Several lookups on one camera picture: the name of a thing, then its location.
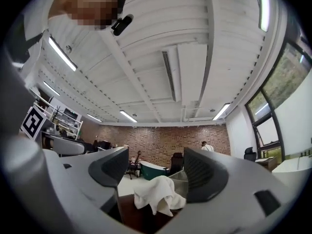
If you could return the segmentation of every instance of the person in white shirt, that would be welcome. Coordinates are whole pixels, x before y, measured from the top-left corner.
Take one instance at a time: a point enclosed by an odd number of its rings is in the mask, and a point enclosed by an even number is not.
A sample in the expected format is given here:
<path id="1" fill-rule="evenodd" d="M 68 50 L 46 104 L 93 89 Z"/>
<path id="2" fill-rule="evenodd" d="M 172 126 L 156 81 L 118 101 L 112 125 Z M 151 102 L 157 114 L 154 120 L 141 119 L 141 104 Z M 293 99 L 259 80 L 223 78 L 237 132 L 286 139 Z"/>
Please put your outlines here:
<path id="1" fill-rule="evenodd" d="M 211 146 L 211 145 L 208 145 L 206 141 L 203 141 L 203 142 L 201 143 L 201 149 L 202 149 L 202 150 L 209 151 L 209 152 L 214 152 L 214 151 L 215 151 L 215 150 L 214 150 L 214 147 Z"/>
<path id="2" fill-rule="evenodd" d="M 4 42 L 6 58 L 30 89 L 39 66 L 42 39 L 48 38 L 48 21 L 67 15 L 88 30 L 114 24 L 126 0 L 32 0 L 13 23 Z"/>

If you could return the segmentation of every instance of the chair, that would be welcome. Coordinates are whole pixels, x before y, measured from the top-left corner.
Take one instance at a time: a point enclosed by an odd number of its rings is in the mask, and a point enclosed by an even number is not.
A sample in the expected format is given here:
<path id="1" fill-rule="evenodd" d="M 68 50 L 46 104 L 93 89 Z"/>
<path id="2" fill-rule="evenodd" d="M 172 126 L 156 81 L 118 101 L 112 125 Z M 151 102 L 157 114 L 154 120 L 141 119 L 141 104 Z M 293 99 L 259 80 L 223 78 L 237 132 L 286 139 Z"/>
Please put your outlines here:
<path id="1" fill-rule="evenodd" d="M 180 172 L 183 168 L 183 155 L 182 153 L 174 153 L 171 157 L 171 168 L 167 172 L 167 176 Z"/>
<path id="2" fill-rule="evenodd" d="M 138 177 L 136 175 L 136 170 L 138 170 L 138 158 L 140 157 L 141 153 L 142 153 L 141 151 L 138 151 L 137 157 L 136 157 L 136 160 L 135 160 L 134 163 L 131 163 L 131 161 L 129 161 L 128 170 L 125 172 L 125 175 L 129 174 L 130 179 L 132 179 L 131 174 L 133 174 L 134 176 Z"/>
<path id="3" fill-rule="evenodd" d="M 255 162 L 257 159 L 257 153 L 253 152 L 252 147 L 249 147 L 245 150 L 244 159 Z"/>

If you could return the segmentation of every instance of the green bathtub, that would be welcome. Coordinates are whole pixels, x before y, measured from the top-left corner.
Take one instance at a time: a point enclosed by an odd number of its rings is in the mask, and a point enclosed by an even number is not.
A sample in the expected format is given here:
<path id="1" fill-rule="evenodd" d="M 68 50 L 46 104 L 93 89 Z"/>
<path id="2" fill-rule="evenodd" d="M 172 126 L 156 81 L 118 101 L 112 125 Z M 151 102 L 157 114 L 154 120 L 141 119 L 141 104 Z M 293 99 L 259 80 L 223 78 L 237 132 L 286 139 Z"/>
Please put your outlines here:
<path id="1" fill-rule="evenodd" d="M 167 174 L 165 167 L 157 166 L 147 161 L 141 161 L 140 164 L 142 174 L 146 180 L 152 180 L 155 177 L 166 176 Z"/>

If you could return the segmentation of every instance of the ceiling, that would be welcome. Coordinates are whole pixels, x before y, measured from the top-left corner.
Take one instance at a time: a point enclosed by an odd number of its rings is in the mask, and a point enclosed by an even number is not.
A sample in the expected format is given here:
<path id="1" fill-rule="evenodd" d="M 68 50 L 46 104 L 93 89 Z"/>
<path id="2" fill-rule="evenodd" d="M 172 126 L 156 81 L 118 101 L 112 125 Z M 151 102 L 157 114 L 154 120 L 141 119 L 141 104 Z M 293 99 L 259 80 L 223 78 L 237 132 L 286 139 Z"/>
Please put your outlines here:
<path id="1" fill-rule="evenodd" d="M 130 125 L 120 110 L 145 125 L 223 122 L 211 120 L 234 101 L 261 54 L 266 33 L 258 28 L 257 0 L 127 0 L 123 14 L 134 21 L 119 37 L 88 31 L 66 16 L 51 19 L 49 34 L 78 69 L 67 66 L 46 35 L 38 85 L 49 92 L 48 82 L 60 93 L 57 99 L 103 124 Z M 184 60 L 178 102 L 161 52 L 177 45 Z M 194 45 L 207 52 L 197 56 Z M 206 61 L 199 61 L 203 56 Z"/>

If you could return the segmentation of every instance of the black office chair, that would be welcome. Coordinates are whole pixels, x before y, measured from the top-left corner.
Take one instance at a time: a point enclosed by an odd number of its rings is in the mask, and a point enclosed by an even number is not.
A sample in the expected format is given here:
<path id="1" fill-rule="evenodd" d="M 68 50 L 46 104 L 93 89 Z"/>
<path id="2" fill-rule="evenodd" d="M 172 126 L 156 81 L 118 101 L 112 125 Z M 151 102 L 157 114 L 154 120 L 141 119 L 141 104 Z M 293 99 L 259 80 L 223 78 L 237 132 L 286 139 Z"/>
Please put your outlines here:
<path id="1" fill-rule="evenodd" d="M 257 153 L 253 152 L 252 147 L 249 147 L 245 150 L 244 159 L 255 162 L 257 159 Z"/>
<path id="2" fill-rule="evenodd" d="M 136 170 L 138 170 L 138 158 L 140 157 L 141 153 L 142 153 L 141 151 L 138 151 L 137 157 L 136 157 L 136 160 L 135 160 L 134 163 L 131 163 L 131 160 L 129 160 L 128 170 L 125 171 L 125 175 L 129 174 L 130 179 L 132 179 L 131 175 L 134 175 L 134 176 L 138 177 L 136 175 Z"/>
<path id="3" fill-rule="evenodd" d="M 182 153 L 174 153 L 171 157 L 171 168 L 170 170 L 166 170 L 166 175 L 170 176 L 180 172 L 183 168 L 183 155 Z"/>

